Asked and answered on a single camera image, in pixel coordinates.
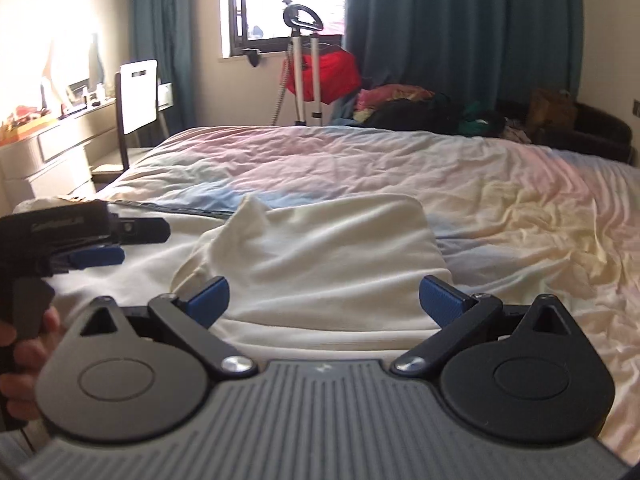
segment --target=gray ribbed surface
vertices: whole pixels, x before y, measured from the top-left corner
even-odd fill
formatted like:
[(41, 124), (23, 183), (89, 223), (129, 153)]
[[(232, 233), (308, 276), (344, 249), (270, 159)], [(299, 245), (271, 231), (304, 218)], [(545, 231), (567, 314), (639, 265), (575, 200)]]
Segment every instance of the gray ribbed surface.
[(554, 450), (485, 441), (426, 384), (358, 361), (273, 362), (219, 386), (196, 419), (153, 443), (108, 451), (57, 440), (21, 471), (32, 480), (615, 480), (626, 469), (595, 440)]

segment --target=teal curtain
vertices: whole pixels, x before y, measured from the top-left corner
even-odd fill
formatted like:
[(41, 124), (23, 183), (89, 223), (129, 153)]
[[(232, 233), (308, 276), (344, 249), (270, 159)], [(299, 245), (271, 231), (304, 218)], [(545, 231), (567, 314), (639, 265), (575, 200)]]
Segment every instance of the teal curtain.
[(492, 108), (536, 87), (577, 94), (582, 0), (346, 0), (344, 46), (372, 86)]
[[(192, 0), (130, 0), (133, 61), (158, 60), (162, 83), (172, 83), (174, 106), (164, 114), (171, 134), (195, 126), (193, 103)], [(159, 144), (159, 133), (140, 132), (145, 146)]]

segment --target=wrinkled duvet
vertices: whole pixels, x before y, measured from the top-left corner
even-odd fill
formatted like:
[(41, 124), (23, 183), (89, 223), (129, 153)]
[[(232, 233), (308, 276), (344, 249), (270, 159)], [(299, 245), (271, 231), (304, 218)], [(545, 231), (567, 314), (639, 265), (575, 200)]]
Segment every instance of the wrinkled duvet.
[(426, 132), (359, 128), (188, 130), (98, 196), (234, 211), (359, 193), (417, 198), (453, 283), (575, 316), (616, 382), (602, 441), (640, 459), (640, 170), (594, 156)]

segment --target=wall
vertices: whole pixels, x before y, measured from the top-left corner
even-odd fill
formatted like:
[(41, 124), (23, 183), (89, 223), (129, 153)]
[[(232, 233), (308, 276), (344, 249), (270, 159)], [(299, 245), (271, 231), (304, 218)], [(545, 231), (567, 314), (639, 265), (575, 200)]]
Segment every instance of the wall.
[(129, 0), (0, 0), (0, 120), (18, 104), (40, 102), (52, 38), (73, 44), (98, 32), (106, 81), (113, 84), (129, 60), (128, 7)]
[[(256, 68), (243, 56), (223, 59), (220, 0), (196, 0), (194, 12), (198, 124), (269, 124), (284, 55), (267, 54)], [(308, 105), (306, 113), (310, 118)], [(326, 122), (329, 107), (324, 107), (324, 116)], [(293, 124), (295, 118), (293, 96), (287, 92), (278, 124)]]
[(579, 99), (629, 124), (640, 150), (640, 0), (584, 0), (584, 21)]

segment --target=hand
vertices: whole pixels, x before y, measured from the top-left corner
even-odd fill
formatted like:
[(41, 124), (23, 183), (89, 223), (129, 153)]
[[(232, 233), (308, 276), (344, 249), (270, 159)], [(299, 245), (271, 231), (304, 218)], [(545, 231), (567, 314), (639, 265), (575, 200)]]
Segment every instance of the hand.
[[(62, 339), (60, 315), (55, 307), (47, 310), (42, 323), (44, 333), (36, 339), (20, 341), (14, 349), (14, 360), (23, 368), (19, 374), (0, 376), (0, 393), (7, 399), (7, 411), (20, 420), (40, 418), (35, 403), (35, 384), (47, 360)], [(0, 346), (11, 345), (16, 338), (15, 328), (0, 321)]]

